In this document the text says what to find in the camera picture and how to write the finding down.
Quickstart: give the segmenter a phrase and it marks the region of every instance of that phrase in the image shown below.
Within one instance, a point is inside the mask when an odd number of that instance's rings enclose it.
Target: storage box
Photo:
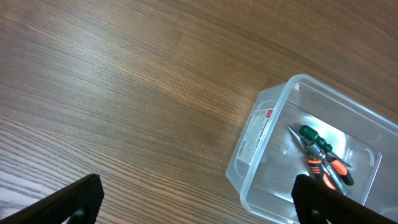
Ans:
[[[296,175],[311,172],[287,129],[295,123],[316,129],[351,164],[349,198],[398,221],[398,126],[308,75],[262,91],[251,111],[226,171],[247,211],[298,223],[290,194]]]

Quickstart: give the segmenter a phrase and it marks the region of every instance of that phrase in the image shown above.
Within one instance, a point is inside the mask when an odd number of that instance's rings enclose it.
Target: clear plastic bin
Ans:
[[[243,129],[226,175],[247,211],[298,223],[290,194],[296,175],[311,172],[287,129],[295,123],[352,166],[349,198],[398,222],[398,126],[308,75],[262,91]]]

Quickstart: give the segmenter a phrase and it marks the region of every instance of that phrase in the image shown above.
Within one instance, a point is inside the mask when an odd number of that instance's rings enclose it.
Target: screwdriver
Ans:
[[[347,162],[345,162],[344,160],[340,159],[334,152],[332,152],[333,147],[328,144],[319,134],[316,130],[314,130],[313,128],[311,128],[308,125],[301,125],[299,133],[306,137],[309,141],[314,141],[316,142],[321,149],[324,150],[324,152],[326,153],[330,153],[332,156],[334,156],[336,159],[338,159],[340,162],[342,162],[344,165],[351,167]]]

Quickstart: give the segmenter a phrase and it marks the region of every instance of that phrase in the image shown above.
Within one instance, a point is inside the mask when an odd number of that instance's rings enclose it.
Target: green screwdriver handle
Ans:
[[[309,141],[316,142],[326,153],[331,152],[333,149],[330,144],[328,144],[321,136],[319,136],[316,130],[308,125],[301,125],[300,134],[306,137]]]

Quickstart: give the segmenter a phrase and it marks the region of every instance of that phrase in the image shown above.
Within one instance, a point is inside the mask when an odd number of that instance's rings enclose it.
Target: sticker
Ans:
[[[271,117],[273,109],[256,110],[250,120],[246,134],[243,137],[241,146],[239,147],[238,158],[240,161],[250,165],[254,152],[259,146],[261,136]]]

